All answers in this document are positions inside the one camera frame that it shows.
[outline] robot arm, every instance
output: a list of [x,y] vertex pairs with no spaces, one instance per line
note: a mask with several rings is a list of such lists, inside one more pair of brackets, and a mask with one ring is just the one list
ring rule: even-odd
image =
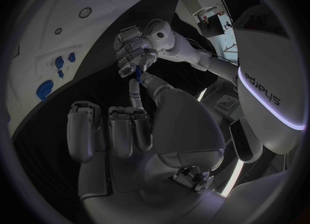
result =
[[175,62],[186,61],[192,67],[201,71],[210,71],[237,85],[238,66],[215,57],[206,50],[193,48],[188,40],[171,30],[170,25],[163,21],[157,24],[148,35],[141,36],[139,28],[134,27],[127,31],[128,40],[117,36],[114,48],[119,59],[119,74],[126,77],[136,70],[142,71],[156,62],[157,57]]

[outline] black cloth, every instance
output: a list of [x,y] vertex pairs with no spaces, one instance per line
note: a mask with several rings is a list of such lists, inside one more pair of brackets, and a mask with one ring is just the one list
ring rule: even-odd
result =
[[[214,49],[195,28],[182,22],[177,15],[173,18],[172,28],[206,49]],[[73,102],[91,101],[101,107],[106,130],[108,108],[130,106],[128,85],[134,75],[121,78],[117,71],[117,63],[114,63],[48,98],[14,141],[33,184],[55,209],[74,223],[87,223],[87,217],[77,194],[80,165],[71,159],[67,147],[67,115]],[[194,69],[189,63],[160,58],[148,72],[191,95],[197,95],[217,79],[216,75]],[[157,108],[143,86],[141,97],[145,109],[153,117]]]

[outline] blue object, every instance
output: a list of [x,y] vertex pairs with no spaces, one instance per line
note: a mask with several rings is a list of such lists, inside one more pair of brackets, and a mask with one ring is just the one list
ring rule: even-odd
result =
[[74,53],[71,53],[70,55],[69,55],[69,58],[68,58],[68,60],[70,61],[70,62],[75,62],[75,54]]
[[141,80],[140,80],[141,74],[142,73],[141,73],[140,67],[137,65],[137,67],[136,67],[136,78],[137,78],[138,83],[141,83]]
[[58,73],[59,78],[64,78],[65,75],[62,72],[62,70],[59,70],[57,73]]
[[52,81],[45,81],[44,83],[42,83],[38,87],[36,92],[39,99],[41,99],[43,102],[46,102],[46,97],[52,92],[53,86],[54,83]]
[[64,65],[64,60],[63,60],[63,58],[62,58],[61,56],[59,56],[59,57],[56,59],[55,65],[56,65],[56,68],[57,68],[57,69],[60,69],[60,68],[63,67],[63,65]]

